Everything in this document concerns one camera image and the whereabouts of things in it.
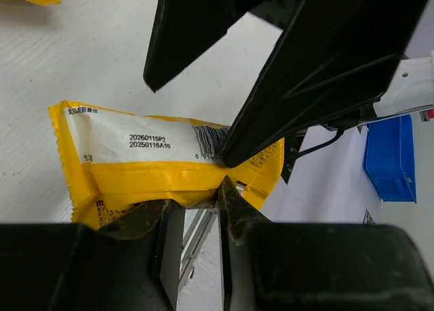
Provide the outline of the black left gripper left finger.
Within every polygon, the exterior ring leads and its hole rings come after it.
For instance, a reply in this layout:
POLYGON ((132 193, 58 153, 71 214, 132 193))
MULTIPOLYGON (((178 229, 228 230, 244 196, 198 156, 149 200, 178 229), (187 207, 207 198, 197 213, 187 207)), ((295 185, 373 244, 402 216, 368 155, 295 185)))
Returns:
POLYGON ((175 310, 184 213, 157 200, 97 230, 2 224, 1 309, 175 310))

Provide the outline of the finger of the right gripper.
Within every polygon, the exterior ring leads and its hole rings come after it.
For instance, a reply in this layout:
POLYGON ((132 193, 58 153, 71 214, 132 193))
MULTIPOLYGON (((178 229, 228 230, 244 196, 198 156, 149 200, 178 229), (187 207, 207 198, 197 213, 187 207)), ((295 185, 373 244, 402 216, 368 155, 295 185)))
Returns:
POLYGON ((158 0, 143 79, 160 90, 246 13, 283 29, 298 0, 158 0))
POLYGON ((299 0, 222 147, 236 167, 324 123, 350 128, 386 92, 428 0, 299 0))

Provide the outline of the blue plastic bin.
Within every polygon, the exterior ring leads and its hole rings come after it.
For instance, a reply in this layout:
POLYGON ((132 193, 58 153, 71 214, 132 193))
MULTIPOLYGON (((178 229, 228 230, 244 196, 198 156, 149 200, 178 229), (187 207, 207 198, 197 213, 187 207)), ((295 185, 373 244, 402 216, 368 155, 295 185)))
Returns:
POLYGON ((368 125, 363 168, 384 202, 417 201, 410 115, 368 125))

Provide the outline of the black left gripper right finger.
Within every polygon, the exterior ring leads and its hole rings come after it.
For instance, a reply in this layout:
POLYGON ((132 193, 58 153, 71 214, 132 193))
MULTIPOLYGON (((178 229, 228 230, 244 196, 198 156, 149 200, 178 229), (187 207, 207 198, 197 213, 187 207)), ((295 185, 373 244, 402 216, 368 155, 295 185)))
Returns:
POLYGON ((432 310, 420 252, 390 225, 275 223, 218 188, 225 310, 432 310))

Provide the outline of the large yellow snack packet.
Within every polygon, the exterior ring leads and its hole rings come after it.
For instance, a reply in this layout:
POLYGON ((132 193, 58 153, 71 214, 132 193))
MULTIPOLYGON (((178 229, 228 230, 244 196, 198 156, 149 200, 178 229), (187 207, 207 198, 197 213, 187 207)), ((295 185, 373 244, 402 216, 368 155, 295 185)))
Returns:
POLYGON ((186 208, 209 204, 223 179, 261 208, 281 176, 284 141, 237 167, 221 161, 225 125, 140 116, 83 102, 50 106, 71 220, 101 228, 137 205, 171 199, 186 208))

